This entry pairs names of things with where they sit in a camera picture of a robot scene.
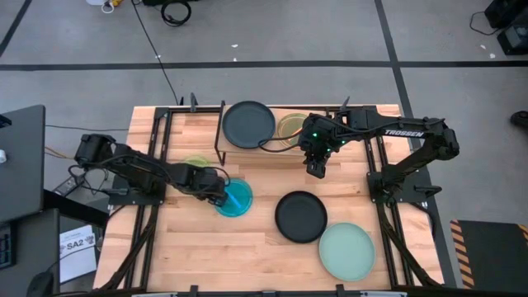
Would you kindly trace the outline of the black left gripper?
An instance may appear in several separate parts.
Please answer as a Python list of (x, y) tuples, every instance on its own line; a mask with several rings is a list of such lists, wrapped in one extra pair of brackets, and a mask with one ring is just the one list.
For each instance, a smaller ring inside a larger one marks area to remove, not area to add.
[(198, 200), (207, 200), (218, 207), (223, 206), (229, 199), (229, 194), (224, 189), (225, 179), (212, 167), (176, 163), (175, 188)]

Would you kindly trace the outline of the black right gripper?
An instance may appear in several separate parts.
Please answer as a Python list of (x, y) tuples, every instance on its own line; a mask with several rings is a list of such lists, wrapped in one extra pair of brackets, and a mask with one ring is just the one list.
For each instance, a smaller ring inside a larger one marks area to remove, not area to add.
[(346, 140), (338, 135), (337, 122), (322, 115), (309, 115), (303, 122), (299, 135), (299, 147), (304, 152), (309, 175), (325, 178), (328, 158), (338, 153)]

